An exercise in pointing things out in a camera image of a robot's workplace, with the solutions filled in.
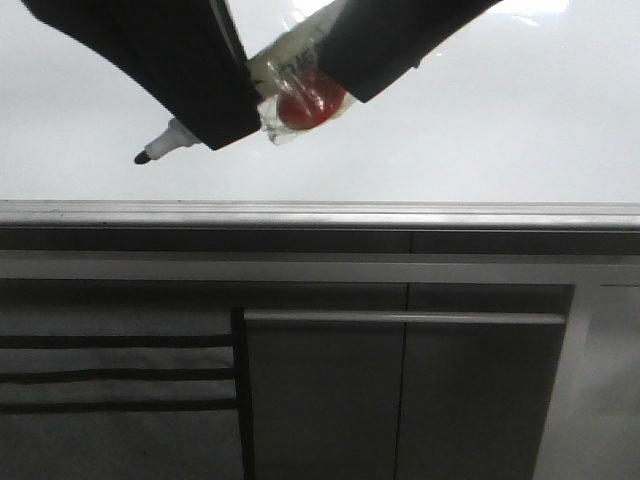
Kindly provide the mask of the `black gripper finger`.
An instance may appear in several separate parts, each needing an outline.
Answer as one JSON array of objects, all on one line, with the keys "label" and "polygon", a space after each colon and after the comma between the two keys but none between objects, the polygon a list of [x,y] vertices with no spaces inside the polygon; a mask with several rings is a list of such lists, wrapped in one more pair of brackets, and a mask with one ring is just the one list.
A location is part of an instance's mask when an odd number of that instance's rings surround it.
[{"label": "black gripper finger", "polygon": [[347,1],[321,44],[319,69],[365,103],[495,4],[493,0]]},{"label": "black gripper finger", "polygon": [[136,81],[212,150],[261,126],[258,94],[225,1],[28,1],[44,24]]}]

